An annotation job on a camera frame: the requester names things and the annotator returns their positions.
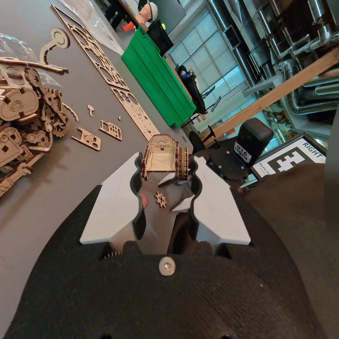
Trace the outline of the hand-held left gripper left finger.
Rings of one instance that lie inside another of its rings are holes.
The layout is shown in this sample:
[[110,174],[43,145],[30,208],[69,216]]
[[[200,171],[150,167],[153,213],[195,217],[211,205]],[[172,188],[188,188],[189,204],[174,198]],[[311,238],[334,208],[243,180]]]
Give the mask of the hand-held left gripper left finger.
[[140,240],[145,232],[146,218],[142,198],[141,152],[132,155],[101,185],[80,237],[80,243],[110,243],[121,251],[127,241]]

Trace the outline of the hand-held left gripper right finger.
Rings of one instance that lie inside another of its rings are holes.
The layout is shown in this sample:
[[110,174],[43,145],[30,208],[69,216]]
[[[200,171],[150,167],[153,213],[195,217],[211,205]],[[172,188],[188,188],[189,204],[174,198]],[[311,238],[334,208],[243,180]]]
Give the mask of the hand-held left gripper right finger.
[[222,244],[249,245],[251,238],[230,186],[208,166],[203,157],[192,157],[193,198],[190,203],[189,235],[208,242],[213,252]]

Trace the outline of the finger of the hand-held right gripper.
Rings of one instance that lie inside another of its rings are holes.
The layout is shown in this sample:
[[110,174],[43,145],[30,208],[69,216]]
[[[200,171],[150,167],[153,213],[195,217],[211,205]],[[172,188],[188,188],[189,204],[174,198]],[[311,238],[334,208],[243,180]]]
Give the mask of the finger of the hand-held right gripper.
[[192,179],[192,175],[188,175],[187,180],[179,180],[175,173],[169,173],[166,177],[164,177],[159,183],[158,187],[164,187],[170,184],[176,184],[176,185],[183,185],[187,183],[189,180]]
[[192,200],[193,200],[193,197],[185,198],[184,200],[182,200],[181,202],[179,202],[172,208],[172,212],[182,212],[185,210],[189,210]]

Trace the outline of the small wooden model assembly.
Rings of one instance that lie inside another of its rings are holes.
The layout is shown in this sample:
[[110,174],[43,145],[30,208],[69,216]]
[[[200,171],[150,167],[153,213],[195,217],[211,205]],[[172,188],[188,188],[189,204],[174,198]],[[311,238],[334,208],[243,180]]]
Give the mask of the small wooden model assembly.
[[147,181],[150,172],[174,173],[176,179],[186,181],[189,177],[189,149],[179,147],[168,134],[154,135],[145,148],[141,177]]

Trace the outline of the person's right forearm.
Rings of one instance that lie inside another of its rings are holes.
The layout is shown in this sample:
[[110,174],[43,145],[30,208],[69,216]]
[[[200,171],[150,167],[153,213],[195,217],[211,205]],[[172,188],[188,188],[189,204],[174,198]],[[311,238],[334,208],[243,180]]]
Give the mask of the person's right forearm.
[[338,240],[325,220],[325,164],[305,163],[237,189],[290,252],[328,338],[338,338]]

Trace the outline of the grey desk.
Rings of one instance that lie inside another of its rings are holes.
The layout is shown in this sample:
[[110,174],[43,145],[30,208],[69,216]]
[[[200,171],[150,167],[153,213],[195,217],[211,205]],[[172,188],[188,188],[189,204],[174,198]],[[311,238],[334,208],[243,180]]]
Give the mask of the grey desk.
[[[60,21],[51,4],[77,22],[81,20],[59,1],[1,1],[1,33],[24,41],[39,56],[40,49],[51,39],[50,30],[63,28],[70,36],[68,49],[54,48],[48,53],[52,65],[67,68],[69,74],[52,77],[62,86],[63,102],[72,107],[79,123],[71,122],[68,133],[56,138],[50,153],[32,166],[32,174],[20,178],[1,197],[1,338],[5,333],[27,279],[46,243],[89,193],[106,180],[136,152],[144,152],[147,140],[111,92],[73,36]],[[100,45],[113,66],[130,88],[142,108],[160,133],[171,135],[180,146],[192,150],[183,131],[170,128],[121,57]],[[87,105],[94,108],[93,117]],[[122,141],[98,131],[100,120],[120,126]],[[101,138],[101,150],[95,151],[71,138],[80,135],[81,127]],[[165,254],[168,249],[176,213],[170,206],[180,199],[182,186],[170,185],[158,189],[166,173],[150,175],[141,193],[149,199],[145,211],[147,226],[140,249],[144,254]],[[162,192],[167,207],[160,209],[154,194]]]

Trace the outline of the black office chair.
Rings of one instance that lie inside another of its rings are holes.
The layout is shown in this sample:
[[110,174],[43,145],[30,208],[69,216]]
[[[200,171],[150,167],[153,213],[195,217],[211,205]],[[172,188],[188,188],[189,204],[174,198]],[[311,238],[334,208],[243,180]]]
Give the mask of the black office chair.
[[189,140],[193,146],[193,152],[192,152],[192,155],[199,152],[199,151],[203,151],[203,150],[206,150],[206,147],[205,147],[205,142],[207,140],[209,140],[210,138],[214,137],[214,139],[216,138],[216,135],[213,131],[213,129],[211,128],[211,126],[208,125],[208,128],[210,130],[210,133],[207,135],[207,137],[202,140],[198,134],[194,131],[191,131],[189,133]]

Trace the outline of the black framed marker sign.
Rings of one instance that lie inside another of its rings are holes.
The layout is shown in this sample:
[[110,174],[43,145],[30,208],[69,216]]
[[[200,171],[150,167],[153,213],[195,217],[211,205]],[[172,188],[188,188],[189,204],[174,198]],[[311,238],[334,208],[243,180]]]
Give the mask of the black framed marker sign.
[[267,175],[288,171],[305,163],[325,163],[327,149],[303,132],[284,144],[266,152],[251,167],[257,180]]

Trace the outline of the small wooden cutout panel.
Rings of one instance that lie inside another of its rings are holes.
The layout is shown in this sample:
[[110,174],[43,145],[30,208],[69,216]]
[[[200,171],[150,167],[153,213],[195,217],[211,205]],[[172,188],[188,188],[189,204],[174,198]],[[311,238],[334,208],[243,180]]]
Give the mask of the small wooden cutout panel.
[[80,138],[76,138],[72,136],[71,138],[75,141],[81,143],[82,145],[85,145],[95,151],[100,151],[101,149],[101,139],[94,134],[88,132],[87,130],[84,130],[81,127],[77,127],[77,130],[81,132]]

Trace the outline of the wooden beam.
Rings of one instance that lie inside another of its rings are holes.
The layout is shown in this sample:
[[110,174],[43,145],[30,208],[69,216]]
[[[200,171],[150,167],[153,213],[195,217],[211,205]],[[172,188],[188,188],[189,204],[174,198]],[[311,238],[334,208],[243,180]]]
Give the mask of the wooden beam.
[[311,65],[307,66],[305,69],[298,72],[292,78],[286,80],[277,88],[273,89],[268,94],[264,95],[263,97],[261,97],[248,107],[244,108],[239,113],[232,116],[227,121],[223,122],[221,125],[214,128],[213,132],[215,136],[212,135],[209,137],[210,132],[203,132],[200,135],[200,138],[204,141],[205,146],[207,146],[210,143],[209,139],[213,141],[214,139],[222,137],[225,133],[229,132],[238,125],[247,121],[249,118],[253,117],[263,109],[273,104],[274,102],[280,100],[293,90],[296,90],[297,88],[301,87],[303,84],[310,81],[312,78],[325,72],[330,67],[338,64],[338,62],[339,62],[339,47],[337,46],[332,51],[328,52],[326,55],[324,55]]

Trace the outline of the narrow wooden parts sheet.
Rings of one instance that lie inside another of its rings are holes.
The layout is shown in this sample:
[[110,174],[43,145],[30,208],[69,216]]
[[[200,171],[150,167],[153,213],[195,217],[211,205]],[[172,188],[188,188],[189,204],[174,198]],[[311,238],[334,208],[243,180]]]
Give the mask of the narrow wooden parts sheet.
[[160,134],[133,94],[118,88],[110,89],[147,141]]

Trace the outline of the wooden panel with slots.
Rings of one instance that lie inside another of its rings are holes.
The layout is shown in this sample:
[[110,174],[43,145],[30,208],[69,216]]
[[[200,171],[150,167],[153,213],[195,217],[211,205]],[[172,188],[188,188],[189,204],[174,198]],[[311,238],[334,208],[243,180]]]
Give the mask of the wooden panel with slots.
[[105,122],[103,120],[100,121],[100,124],[101,124],[99,128],[100,131],[113,137],[118,141],[122,141],[121,129],[119,127],[112,124],[111,122]]

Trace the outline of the black backpack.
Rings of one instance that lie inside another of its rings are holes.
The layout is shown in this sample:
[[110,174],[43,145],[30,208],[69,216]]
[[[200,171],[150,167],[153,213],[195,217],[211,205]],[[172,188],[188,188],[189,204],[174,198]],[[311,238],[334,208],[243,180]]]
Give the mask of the black backpack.
[[183,65],[178,67],[177,73],[192,98],[192,102],[196,107],[196,112],[205,115],[207,113],[205,103],[197,88],[195,76],[189,75],[187,69]]

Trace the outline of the curved wooden arc piece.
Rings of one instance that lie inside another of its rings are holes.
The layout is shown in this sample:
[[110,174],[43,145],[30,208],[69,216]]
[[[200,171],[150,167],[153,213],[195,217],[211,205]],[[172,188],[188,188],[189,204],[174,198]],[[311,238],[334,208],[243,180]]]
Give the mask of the curved wooden arc piece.
[[66,110],[68,110],[73,115],[75,121],[79,122],[79,118],[78,118],[77,114],[74,112],[74,110],[64,103],[63,103],[63,106]]

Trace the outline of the green plastic bin stack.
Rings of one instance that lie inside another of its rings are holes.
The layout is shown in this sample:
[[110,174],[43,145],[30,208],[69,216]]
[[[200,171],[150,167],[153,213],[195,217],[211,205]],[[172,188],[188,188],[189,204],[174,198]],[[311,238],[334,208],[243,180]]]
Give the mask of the green plastic bin stack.
[[180,126],[196,110],[192,99],[160,50],[139,26],[121,59],[168,126]]

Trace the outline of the wooden parts sheet with rings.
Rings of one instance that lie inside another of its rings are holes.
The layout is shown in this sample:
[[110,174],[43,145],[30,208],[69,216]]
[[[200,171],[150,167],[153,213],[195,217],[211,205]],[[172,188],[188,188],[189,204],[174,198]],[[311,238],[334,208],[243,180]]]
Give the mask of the wooden parts sheet with rings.
[[90,31],[55,5],[51,4],[51,7],[95,69],[100,73],[106,84],[129,91],[129,87],[108,59],[98,42],[91,35]]

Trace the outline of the wooden motorcycle model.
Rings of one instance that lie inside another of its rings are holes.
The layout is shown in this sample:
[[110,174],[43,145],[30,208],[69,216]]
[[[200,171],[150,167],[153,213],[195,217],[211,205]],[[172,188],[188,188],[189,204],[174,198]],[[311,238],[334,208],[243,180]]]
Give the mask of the wooden motorcycle model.
[[62,92],[45,88],[37,69],[64,75],[67,68],[1,58],[0,195],[50,152],[53,137],[66,135],[70,123]]

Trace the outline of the black box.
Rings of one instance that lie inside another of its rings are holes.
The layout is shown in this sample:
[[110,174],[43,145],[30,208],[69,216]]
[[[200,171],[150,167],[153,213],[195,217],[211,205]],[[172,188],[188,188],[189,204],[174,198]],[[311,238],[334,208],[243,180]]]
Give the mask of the black box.
[[167,53],[174,46],[165,29],[163,28],[160,19],[156,19],[150,24],[147,34],[160,50],[159,54],[161,57],[164,57],[165,53]]

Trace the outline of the clear plastic bag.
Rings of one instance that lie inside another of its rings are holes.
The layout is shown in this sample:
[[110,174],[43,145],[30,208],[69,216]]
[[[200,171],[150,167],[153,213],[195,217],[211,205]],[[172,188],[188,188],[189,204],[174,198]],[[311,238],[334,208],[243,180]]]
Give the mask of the clear plastic bag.
[[59,2],[81,20],[100,44],[122,56],[124,45],[105,18],[102,11],[102,1],[60,0]]
[[[0,57],[11,57],[21,61],[39,63],[35,53],[27,43],[3,33],[0,34]],[[40,75],[40,80],[45,88],[60,89],[62,87],[44,70],[38,69],[37,72]]]

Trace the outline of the mannequin head white helmet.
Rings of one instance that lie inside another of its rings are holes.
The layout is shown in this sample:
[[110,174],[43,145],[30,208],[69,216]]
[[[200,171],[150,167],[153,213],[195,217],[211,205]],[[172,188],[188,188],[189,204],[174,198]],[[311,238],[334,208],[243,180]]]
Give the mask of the mannequin head white helmet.
[[158,7],[154,2],[149,0],[140,0],[138,3],[138,14],[136,20],[139,24],[153,23],[158,16]]

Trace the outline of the silver air duct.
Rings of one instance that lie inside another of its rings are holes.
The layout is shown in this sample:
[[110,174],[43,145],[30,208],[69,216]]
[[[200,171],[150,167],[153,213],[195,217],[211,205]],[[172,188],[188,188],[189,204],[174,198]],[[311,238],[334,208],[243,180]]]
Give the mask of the silver air duct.
[[[299,72],[296,62],[292,59],[281,62],[278,67],[283,71],[285,81]],[[298,116],[335,110],[338,106],[338,98],[337,93],[318,95],[315,89],[307,89],[303,86],[286,96],[288,107]]]
[[244,40],[236,27],[224,1],[207,0],[208,7],[217,21],[217,25],[222,33],[237,65],[242,72],[248,87],[253,87],[257,83],[257,78],[251,68],[251,64],[245,54]]

